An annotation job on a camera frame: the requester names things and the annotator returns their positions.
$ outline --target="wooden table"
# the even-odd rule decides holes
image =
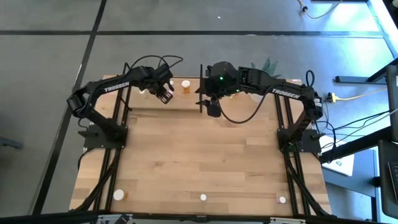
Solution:
[[[251,121],[233,124],[225,118],[209,117],[205,108],[203,113],[199,112],[195,105],[198,95],[194,93],[199,79],[188,78],[189,94],[182,92],[182,78],[173,80],[175,94],[167,105],[152,95],[140,95],[137,88],[132,90],[128,139],[115,185],[115,189],[127,193],[127,198],[113,200],[111,211],[291,215],[284,160],[277,143],[274,95],[266,97]],[[116,91],[103,95],[96,110],[110,117],[115,101]],[[244,120],[258,103],[240,93],[233,99],[223,98],[221,105],[230,118]],[[291,105],[296,120],[303,110],[302,104],[292,100]],[[104,150],[98,149],[83,158],[70,208],[79,206],[96,185],[103,155]],[[301,158],[308,189],[323,209],[331,212],[320,163],[309,153],[301,153]],[[205,202],[200,200],[201,194],[207,196]],[[298,209],[303,213],[297,186],[296,194]],[[287,199],[285,204],[277,203],[280,196]]]

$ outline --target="yellow cable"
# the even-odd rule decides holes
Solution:
[[[353,97],[350,97],[350,98],[340,98],[340,97],[336,96],[335,99],[336,99],[336,100],[353,100],[353,99],[357,99],[357,98],[360,98],[360,97],[362,97],[362,96],[368,96],[368,95],[370,95],[370,94],[377,93],[377,92],[379,92],[379,91],[383,91],[383,90],[386,90],[386,89],[387,89],[387,88],[382,88],[382,89],[380,89],[380,90],[375,90],[375,91],[372,91],[372,92],[370,92],[370,93],[365,93],[365,94],[362,94],[362,95],[359,95],[359,96],[353,96]]]
[[[301,7],[304,8],[304,7],[305,7],[304,2],[303,2],[302,0],[298,0],[298,1],[299,1],[299,3],[300,3]],[[329,9],[329,11],[327,11],[327,12],[324,13],[323,15],[320,15],[320,16],[317,16],[317,17],[311,16],[311,15],[307,12],[308,9],[306,9],[306,10],[304,10],[304,11],[305,11],[305,13],[307,14],[307,16],[308,16],[309,18],[311,18],[311,19],[319,19],[319,18],[321,18],[321,17],[327,15],[327,14],[328,14],[329,12],[331,12],[332,10],[334,10],[342,1],[343,1],[343,0],[340,0],[335,6],[333,6],[331,9]]]

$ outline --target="white bottle cap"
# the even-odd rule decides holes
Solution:
[[[285,197],[279,197],[279,202],[280,203],[286,203],[286,198]]]
[[[205,194],[201,194],[200,195],[200,200],[205,201],[207,199]]]
[[[124,191],[121,189],[117,189],[113,192],[113,199],[122,200],[124,198]]]
[[[182,81],[181,85],[184,88],[188,88],[191,85],[191,82],[188,80],[184,80],[184,81]]]

